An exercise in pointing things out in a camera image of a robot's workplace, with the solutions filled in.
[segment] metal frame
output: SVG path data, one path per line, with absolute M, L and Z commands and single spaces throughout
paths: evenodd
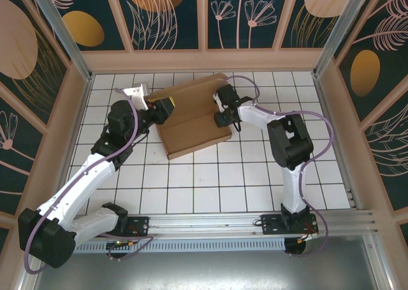
M 254 225 L 254 221 L 260 219 L 262 214 L 280 214 L 280 212 L 150 215 L 149 233 L 164 239 L 265 237 L 262 229 Z M 377 231 L 370 211 L 325 210 L 322 214 L 328 223 L 330 236 L 367 235 Z M 268 236 L 290 237 L 288 235 Z
M 333 142 L 333 149 L 334 149 L 334 152 L 335 152 L 335 155 L 336 155 L 336 160 L 337 160 L 337 162 L 339 164 L 339 168 L 341 170 L 344 185 L 346 187 L 350 187 L 355 207 L 357 209 L 363 209 L 362 205 L 361 205 L 360 198 L 358 196 L 358 193 L 353 188 L 353 187 L 355 187 L 354 182 L 353 182 L 352 178 L 349 176 L 351 174 L 351 170 L 350 170 L 350 168 L 348 167 L 348 165 L 346 164 L 346 162 L 344 161 L 344 158 L 343 158 L 343 157 L 345 157 L 344 148 L 342 147 L 342 144 L 340 142 L 340 137 L 337 134 L 335 123 L 333 122 L 332 111 L 330 110 L 330 107 L 326 103 L 327 102 L 326 94 L 324 92 L 323 87 L 321 86 L 320 80 L 318 78 L 316 78 L 315 75 L 313 76 L 313 82 L 314 82 L 314 85 L 316 86 L 316 92 L 317 92 L 317 95 L 319 97 L 319 101 L 320 101 L 321 109 L 323 111 L 323 115 L 331 122 L 331 124 L 333 125 L 333 128 L 334 128 L 335 139 L 334 139 L 334 142 Z
M 66 152 L 64 154 L 64 159 L 63 159 L 64 164 L 60 168 L 60 171 L 57 177 L 57 184 L 56 184 L 55 190 L 58 190 L 58 188 L 62 187 L 65 183 L 65 179 L 67 177 L 68 170 L 69 170 L 69 163 L 71 161 L 71 157 L 75 149 L 76 136 L 78 136 L 78 133 L 81 127 L 81 119 L 85 113 L 85 108 L 87 105 L 89 93 L 91 92 L 93 81 L 94 81 L 94 75 L 90 76 L 85 81 L 86 84 L 82 90 L 80 107 L 74 117 L 74 121 L 73 121 L 74 126 L 71 129 L 71 132 L 69 134 L 69 139 L 68 139 L 70 140 L 70 143 L 66 147 Z M 30 267 L 32 269 L 37 270 L 38 268 L 40 268 L 41 265 L 42 265 L 42 262 L 39 259 L 34 258 L 34 257 L 31 258 Z M 38 275 L 28 274 L 26 270 L 24 269 L 24 266 L 22 266 L 20 269 L 19 276 L 20 277 L 18 279 L 20 282 L 16 284 L 14 290 L 34 289 Z
M 365 235 L 363 241 L 378 288 L 381 290 L 401 289 L 392 274 L 379 236 Z
M 71 37 L 67 27 L 65 26 L 64 21 L 62 20 L 61 15 L 57 11 L 57 8 L 52 3 L 52 0 L 35 0 L 38 6 L 41 8 L 45 18 L 52 26 L 56 35 L 60 39 L 65 50 L 71 57 L 74 64 L 77 66 L 81 75 L 89 80 L 91 78 L 91 72 L 88 69 L 88 66 L 85 63 L 84 58 L 81 55 L 81 52 Z
M 325 71 L 343 37 L 353 24 L 363 2 L 364 0 L 348 0 L 315 65 L 314 72 L 317 78 Z

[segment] dark teal wallpaper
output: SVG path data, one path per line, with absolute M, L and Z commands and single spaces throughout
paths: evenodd
M 402 235 L 404 236 L 405 242 L 408 246 L 408 223 L 401 224 L 400 227 L 401 227 Z
M 208 0 L 208 48 L 272 48 L 284 2 Z
M 352 30 L 356 27 L 357 22 L 360 20 L 361 15 L 364 13 L 365 8 L 367 7 L 367 5 L 370 3 L 370 0 L 365 0 L 363 3 L 363 6 L 360 8 L 360 10 L 358 11 L 356 18 L 354 18 L 354 22 L 351 24 L 348 32 L 346 33 L 346 35 L 344 36 L 343 40 L 340 42 L 339 47 L 337 48 L 336 52 L 334 53 L 334 57 L 337 58 L 337 56 L 339 56 L 339 53 L 341 52 L 341 50 L 343 49 L 344 45 L 346 44 L 346 41 L 349 39 L 349 35 L 352 32 Z
M 8 235 L 8 229 L 0 228 L 0 256 L 1 256 L 1 251 L 4 247 L 4 244 L 6 243 L 7 235 Z
M 348 0 L 296 0 L 282 48 L 323 48 Z
M 394 210 L 408 206 L 408 92 L 366 131 Z
M 197 0 L 119 0 L 135 50 L 198 49 Z
M 53 0 L 80 50 L 124 50 L 108 0 Z
M 48 26 L 48 28 L 52 31 L 52 34 L 54 35 L 54 38 L 58 41 L 59 46 L 62 48 L 62 51 L 64 51 L 65 56 L 71 60 L 71 57 L 69 56 L 69 54 L 67 53 L 67 51 L 64 48 L 64 45 L 61 43 L 61 41 L 59 40 L 58 36 L 55 34 L 54 30 L 52 29 L 52 26 L 50 25 L 50 23 L 48 22 L 47 18 L 45 18 L 43 12 L 41 11 L 40 7 L 37 5 L 37 2 L 35 2 L 35 0 L 31 0 L 33 2 L 33 4 L 35 5 L 38 13 L 40 13 L 41 17 L 43 18 L 44 22 L 46 23 L 46 25 Z
M 0 212 L 15 214 L 42 137 L 0 98 Z
M 339 68 L 360 120 L 408 75 L 408 0 L 379 0 Z
M 0 0 L 0 82 L 48 122 L 66 67 L 21 0 Z

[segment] enclosure wall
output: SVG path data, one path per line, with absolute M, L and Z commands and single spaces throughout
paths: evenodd
M 53 0 L 91 71 L 312 69 L 348 0 Z
M 370 0 L 321 77 L 360 199 L 408 287 L 408 0 Z
M 55 191 L 85 80 L 30 0 L 0 0 L 0 281 L 22 267 L 17 217 Z

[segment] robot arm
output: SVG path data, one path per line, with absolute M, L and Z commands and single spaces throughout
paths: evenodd
M 239 98 L 231 85 L 222 86 L 214 94 L 214 100 L 219 107 L 219 112 L 214 115 L 219 127 L 248 122 L 263 131 L 267 129 L 273 157 L 283 172 L 282 220 L 291 229 L 296 221 L 309 215 L 309 207 L 300 197 L 299 175 L 302 165 L 310 159 L 313 144 L 301 116 L 266 113 L 256 108 L 252 98 Z
M 138 125 L 135 138 L 149 132 L 153 124 L 163 124 L 174 109 L 172 98 L 155 101 L 144 101 L 143 86 L 126 89 L 132 102 L 138 109 Z M 120 154 L 99 163 L 87 173 L 88 166 L 102 158 L 115 153 L 129 143 L 135 129 L 135 115 L 126 100 L 115 102 L 108 114 L 108 125 L 101 137 L 91 149 L 80 170 L 68 181 L 56 195 L 42 204 L 36 211 L 26 208 L 18 217 L 18 233 L 20 248 L 26 249 L 28 238 L 37 222 L 50 208 L 53 210 L 38 229 L 31 244 L 29 253 L 44 261 L 53 268 L 63 265 L 72 255 L 75 245 L 80 245 L 102 233 L 115 231 L 123 233 L 128 223 L 128 212 L 118 205 L 107 203 L 93 214 L 74 220 L 78 211 L 89 199 L 97 187 L 114 174 L 133 152 L 130 145 Z M 71 187 L 58 205 L 53 206 L 56 199 L 65 191 L 74 179 L 84 176 Z

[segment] cardboard flap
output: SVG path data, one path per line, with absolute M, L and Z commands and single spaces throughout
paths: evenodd
M 212 114 L 192 119 L 176 126 L 159 128 L 159 130 L 168 155 L 195 148 L 220 138 L 227 137 L 225 138 L 227 140 L 231 136 L 231 129 L 229 127 L 223 127 L 222 129 L 217 127 Z
M 153 92 L 148 98 L 158 99 L 173 97 L 175 108 L 171 117 L 162 125 L 163 128 L 176 126 L 183 122 L 197 119 L 218 111 L 212 98 L 216 90 L 224 83 L 220 82 L 226 76 L 218 73 L 198 80 L 186 82 L 167 89 Z
M 169 159 L 204 149 L 231 138 L 229 127 L 217 127 L 214 113 L 218 106 L 213 95 L 225 85 L 226 76 L 218 73 L 198 80 L 171 86 L 149 95 L 148 99 L 173 97 L 174 111 L 167 121 L 157 126 Z

